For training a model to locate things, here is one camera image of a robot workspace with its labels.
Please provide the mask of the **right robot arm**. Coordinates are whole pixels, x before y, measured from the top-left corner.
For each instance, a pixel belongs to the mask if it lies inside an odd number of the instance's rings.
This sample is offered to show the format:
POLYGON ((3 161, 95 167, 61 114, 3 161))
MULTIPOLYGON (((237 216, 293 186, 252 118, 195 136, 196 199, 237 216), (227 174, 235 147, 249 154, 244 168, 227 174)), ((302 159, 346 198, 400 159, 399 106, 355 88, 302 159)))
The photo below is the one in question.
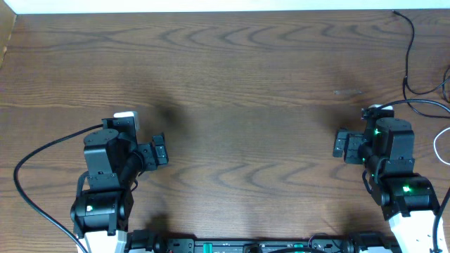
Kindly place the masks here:
POLYGON ((333 157, 364 166, 364 186, 381 208, 397 243, 374 245, 357 236, 349 248, 354 252, 448 252, 444 205, 430 180, 413 170, 415 134, 411 124, 396 118, 390 106, 373 105, 362 110, 361 117, 366 121, 363 131, 337 130, 333 157))

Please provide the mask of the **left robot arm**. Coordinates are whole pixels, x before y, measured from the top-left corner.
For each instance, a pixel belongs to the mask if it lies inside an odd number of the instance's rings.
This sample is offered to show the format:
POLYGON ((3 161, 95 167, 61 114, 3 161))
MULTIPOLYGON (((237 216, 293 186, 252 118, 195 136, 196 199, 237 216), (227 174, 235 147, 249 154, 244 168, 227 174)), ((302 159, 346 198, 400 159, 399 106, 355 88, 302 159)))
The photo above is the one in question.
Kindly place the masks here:
POLYGON ((87 172, 77 183, 70 216, 79 252, 167 252, 167 241, 148 230, 129 231, 133 184, 169 161, 163 134, 138 143, 136 118, 103 119, 84 138, 87 172))

